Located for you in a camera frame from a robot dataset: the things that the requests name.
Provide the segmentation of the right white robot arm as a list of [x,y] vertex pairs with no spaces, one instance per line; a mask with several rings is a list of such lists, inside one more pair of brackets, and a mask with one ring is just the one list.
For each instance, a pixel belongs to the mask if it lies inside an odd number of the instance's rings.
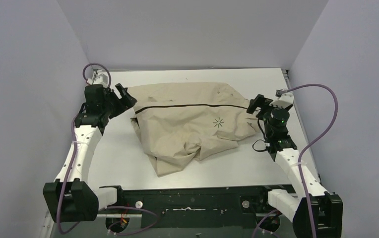
[[290,93],[272,100],[258,94],[249,101],[248,114],[255,114],[263,123],[265,151],[282,169],[295,194],[272,189],[258,198],[266,212],[277,209],[288,218],[298,238],[340,238],[342,236],[343,201],[329,192],[312,174],[302,153],[289,134],[287,122],[293,105]]

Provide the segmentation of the beige jacket with black lining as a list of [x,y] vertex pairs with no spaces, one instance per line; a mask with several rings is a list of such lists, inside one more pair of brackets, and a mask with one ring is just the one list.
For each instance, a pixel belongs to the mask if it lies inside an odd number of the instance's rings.
[[131,124],[159,177],[237,148],[259,132],[248,99],[226,83],[147,84],[128,92],[137,100]]

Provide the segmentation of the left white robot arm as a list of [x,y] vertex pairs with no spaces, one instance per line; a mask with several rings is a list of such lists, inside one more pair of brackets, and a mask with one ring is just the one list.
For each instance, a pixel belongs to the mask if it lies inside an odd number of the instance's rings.
[[93,221],[106,207],[119,212],[126,205],[120,186],[93,190],[87,184],[95,149],[109,120],[137,102],[127,88],[119,83],[115,87],[115,90],[101,84],[85,87],[85,102],[72,122],[72,144],[67,158],[55,180],[43,187],[45,202],[56,223]]

